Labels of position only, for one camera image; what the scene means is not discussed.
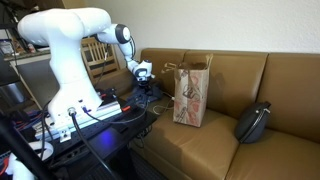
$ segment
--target brown leather couch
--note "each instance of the brown leather couch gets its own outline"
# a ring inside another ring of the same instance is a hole
[[[203,61],[207,54],[213,60],[201,127],[174,123],[168,110],[153,124],[144,148],[133,149],[173,180],[320,179],[320,55],[148,48],[141,59],[152,61],[155,80],[174,95],[173,74],[161,73],[164,64]],[[115,78],[124,82],[114,84]],[[103,86],[130,91],[126,69],[110,79]],[[263,136],[239,144],[234,129],[241,112],[263,101],[272,104]]]

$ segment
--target cable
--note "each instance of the cable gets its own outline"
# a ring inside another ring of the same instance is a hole
[[[89,151],[97,158],[97,160],[101,163],[101,165],[110,173],[112,178],[116,179],[115,174],[111,171],[111,169],[107,166],[107,164],[100,158],[100,156],[97,154],[97,152],[92,148],[92,146],[89,144],[89,142],[86,140],[86,138],[82,135],[82,133],[80,131],[80,127],[79,127],[79,125],[77,123],[75,110],[74,109],[69,109],[69,115],[72,118],[74,127],[76,128],[76,131],[77,131],[80,139],[88,147]]]
[[[43,152],[44,152],[44,142],[45,142],[45,117],[44,117],[44,113],[45,113],[45,109],[47,108],[47,106],[49,105],[51,100],[49,100],[42,108],[42,112],[41,112],[41,126],[42,126],[42,143],[41,143],[41,154],[40,154],[40,159],[42,160],[43,158]]]
[[[130,120],[127,120],[127,121],[120,121],[120,122],[114,122],[114,121],[113,121],[113,122],[107,122],[107,123],[110,123],[110,124],[124,124],[124,123],[129,123],[129,122],[135,121],[135,120],[141,118],[141,117],[147,112],[148,106],[149,106],[149,103],[148,103],[148,100],[147,100],[146,107],[144,108],[143,112],[142,112],[138,117],[135,117],[135,118],[130,119]],[[98,121],[104,121],[104,120],[106,120],[106,119],[101,120],[101,119],[98,119],[98,118],[96,118],[96,117],[93,117],[92,115],[90,115],[90,114],[89,114],[88,112],[86,112],[86,111],[85,111],[85,113],[86,113],[89,117],[91,117],[92,119],[95,119],[95,120],[98,120]]]
[[[104,63],[103,63],[103,67],[102,67],[102,70],[101,70],[101,73],[100,73],[100,77],[98,79],[98,81],[96,82],[96,84],[93,86],[94,88],[97,87],[97,85],[99,84],[102,76],[103,76],[103,73],[104,73],[104,68],[106,67],[106,64],[107,64],[107,57],[108,57],[108,51],[104,54]]]
[[[155,113],[156,115],[161,115],[162,113],[166,112],[168,109],[173,109],[174,107],[169,107],[169,104],[171,101],[174,101],[174,97],[171,96],[169,93],[166,92],[162,92],[163,94],[167,95],[170,97],[170,100],[168,101],[166,106],[161,106],[161,105],[156,105],[152,108],[153,113]],[[162,108],[164,109],[162,112],[157,112],[156,109],[157,108]]]

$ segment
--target black cable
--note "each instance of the black cable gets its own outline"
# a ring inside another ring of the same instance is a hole
[[[97,160],[101,163],[101,165],[110,173],[113,179],[117,179],[115,174],[112,172],[112,170],[107,166],[107,164],[100,158],[100,156],[97,154],[97,152],[92,148],[92,146],[89,144],[89,142],[86,140],[86,138],[82,135],[80,131],[80,127],[77,123],[76,119],[76,113],[70,113],[69,114],[72,117],[72,121],[74,124],[74,127],[77,130],[78,135],[80,136],[80,139],[83,141],[83,143],[88,147],[89,151],[97,158]]]
[[[146,107],[144,108],[144,110],[143,110],[143,112],[138,116],[138,117],[135,117],[135,118],[133,118],[133,119],[130,119],[130,120],[127,120],[127,121],[119,121],[119,122],[107,122],[107,123],[110,123],[110,124],[124,124],[124,123],[129,123],[129,122],[133,122],[133,121],[135,121],[135,120],[137,120],[137,119],[139,119],[139,118],[141,118],[146,112],[147,112],[147,109],[148,109],[148,106],[149,106],[149,103],[148,103],[148,100],[147,100],[147,104],[146,104]],[[106,120],[106,119],[103,119],[103,120],[101,120],[101,119],[98,119],[98,118],[96,118],[96,117],[93,117],[91,114],[89,114],[88,112],[85,112],[89,117],[91,117],[92,119],[95,119],[95,120],[98,120],[98,121],[104,121],[104,120]]]
[[[47,108],[47,106],[49,105],[50,101],[48,101],[42,108],[42,112],[41,112],[41,126],[42,126],[42,142],[41,142],[41,154],[40,154],[40,159],[42,160],[43,158],[43,153],[44,153],[44,142],[45,142],[45,109]]]
[[[103,76],[103,73],[104,73],[103,71],[104,71],[104,68],[106,67],[106,64],[107,64],[107,61],[105,60],[104,63],[103,63],[103,67],[102,67],[101,73],[100,73],[100,77],[99,77],[98,81],[96,82],[96,84],[93,86],[94,88],[96,88],[97,85],[99,84],[99,82],[100,82],[100,80],[101,80],[101,78]]]
[[[130,45],[131,45],[131,49],[132,49],[132,58],[134,58],[134,56],[136,55],[136,43],[134,42],[133,37],[131,36],[132,41],[130,41]]]

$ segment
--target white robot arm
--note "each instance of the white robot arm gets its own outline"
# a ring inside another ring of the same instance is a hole
[[[151,63],[143,61],[139,64],[133,59],[135,47],[129,29],[111,24],[109,14],[102,9],[51,9],[30,14],[19,22],[18,31],[33,44],[50,46],[50,67],[60,89],[48,111],[58,131],[70,128],[70,108],[74,108],[77,119],[81,119],[86,116],[83,109],[94,113],[102,103],[82,61],[82,38],[96,35],[101,42],[118,44],[128,69],[137,80],[147,81],[151,77]]]
[[[118,44],[127,62],[127,68],[138,81],[149,81],[152,64],[148,60],[140,64],[134,59],[135,44],[128,27],[123,24],[112,24],[110,28],[96,34],[96,39],[102,43]]]

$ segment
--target paper bag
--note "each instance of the paper bag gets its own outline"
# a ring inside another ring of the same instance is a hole
[[[174,122],[201,126],[207,105],[212,57],[212,54],[207,55],[206,62],[184,62],[175,69]]]

